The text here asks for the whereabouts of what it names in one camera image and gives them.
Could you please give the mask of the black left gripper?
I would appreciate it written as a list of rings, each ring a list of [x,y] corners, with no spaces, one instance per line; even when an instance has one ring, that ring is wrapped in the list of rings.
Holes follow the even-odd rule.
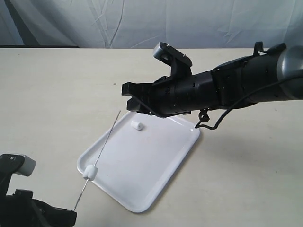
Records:
[[[0,196],[0,225],[2,227],[73,227],[77,212],[47,207],[33,198],[29,190],[16,190],[12,195]]]

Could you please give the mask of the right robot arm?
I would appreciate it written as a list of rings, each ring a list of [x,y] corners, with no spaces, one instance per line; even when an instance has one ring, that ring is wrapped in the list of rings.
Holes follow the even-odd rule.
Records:
[[[153,56],[170,67],[170,75],[150,83],[124,83],[128,111],[167,118],[198,110],[199,119],[207,122],[211,110],[303,97],[301,46],[282,43],[264,50],[256,42],[251,56],[198,74],[191,71],[192,61],[167,43],[159,43]]]

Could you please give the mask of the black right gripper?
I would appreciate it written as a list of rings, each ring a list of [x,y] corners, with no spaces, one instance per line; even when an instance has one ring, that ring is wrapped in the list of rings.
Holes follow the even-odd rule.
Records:
[[[151,115],[151,108],[167,117],[218,106],[218,94],[210,71],[158,84],[127,82],[122,85],[122,96],[145,94],[145,101],[129,99],[126,109]]]

